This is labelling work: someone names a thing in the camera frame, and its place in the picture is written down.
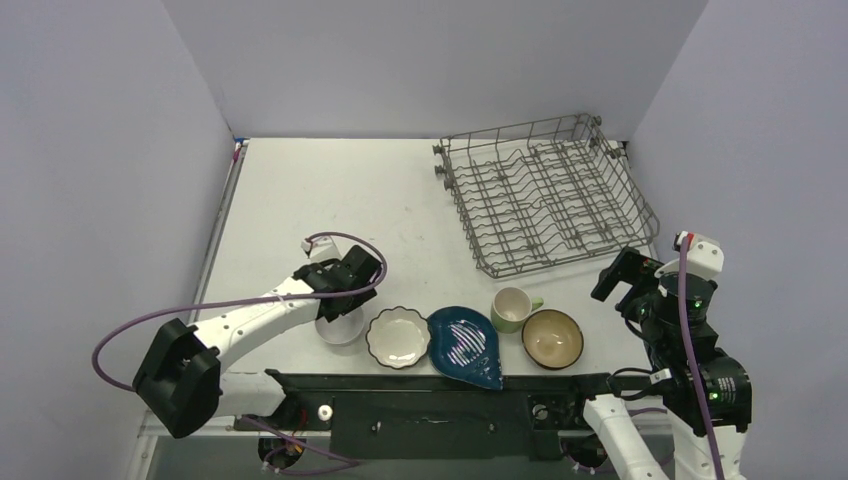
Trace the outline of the white scalloped black-rimmed dish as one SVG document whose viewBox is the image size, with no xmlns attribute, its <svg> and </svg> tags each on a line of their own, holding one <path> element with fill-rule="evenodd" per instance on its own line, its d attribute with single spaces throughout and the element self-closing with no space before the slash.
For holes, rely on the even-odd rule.
<svg viewBox="0 0 848 480">
<path fill-rule="evenodd" d="M 380 311 L 370 321 L 365 340 L 368 354 L 380 366 L 403 370 L 426 357 L 431 334 L 418 310 L 397 306 Z"/>
</svg>

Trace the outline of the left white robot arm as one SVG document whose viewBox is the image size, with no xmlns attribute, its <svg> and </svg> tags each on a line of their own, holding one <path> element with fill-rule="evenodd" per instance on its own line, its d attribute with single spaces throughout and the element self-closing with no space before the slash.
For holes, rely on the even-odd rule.
<svg viewBox="0 0 848 480">
<path fill-rule="evenodd" d="M 332 322 L 377 294 L 387 262 L 359 245 L 340 254 L 334 244 L 307 250 L 308 263 L 269 292 L 187 325 L 179 319 L 156 332 L 133 379 L 133 391 L 174 438 L 219 417 L 260 417 L 272 429 L 291 427 L 298 402 L 264 372 L 234 372 L 242 357 L 286 331 Z"/>
</svg>

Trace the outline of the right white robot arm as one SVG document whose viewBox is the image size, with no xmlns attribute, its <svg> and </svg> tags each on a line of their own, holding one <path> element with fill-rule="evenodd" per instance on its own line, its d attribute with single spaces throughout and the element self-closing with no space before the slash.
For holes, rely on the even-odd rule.
<svg viewBox="0 0 848 480">
<path fill-rule="evenodd" d="M 621 283 L 630 289 L 616 309 L 636 324 L 652 367 L 650 386 L 625 395 L 616 387 L 587 388 L 564 400 L 566 418 L 590 426 L 621 479 L 664 479 L 626 404 L 661 398 L 672 428 L 677 479 L 740 479 L 752 421 L 753 388 L 744 367 L 718 347 L 707 313 L 723 265 L 720 248 L 684 237 L 679 258 L 667 264 L 623 248 L 591 292 L 604 301 Z"/>
</svg>

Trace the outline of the plain white bowl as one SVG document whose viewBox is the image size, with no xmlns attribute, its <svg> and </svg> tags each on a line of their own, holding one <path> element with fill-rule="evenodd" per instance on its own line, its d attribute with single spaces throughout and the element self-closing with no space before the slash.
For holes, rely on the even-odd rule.
<svg viewBox="0 0 848 480">
<path fill-rule="evenodd" d="M 364 313 L 357 308 L 348 314 L 328 321 L 324 318 L 315 322 L 318 336 L 327 344 L 345 346 L 359 338 L 365 327 Z"/>
</svg>

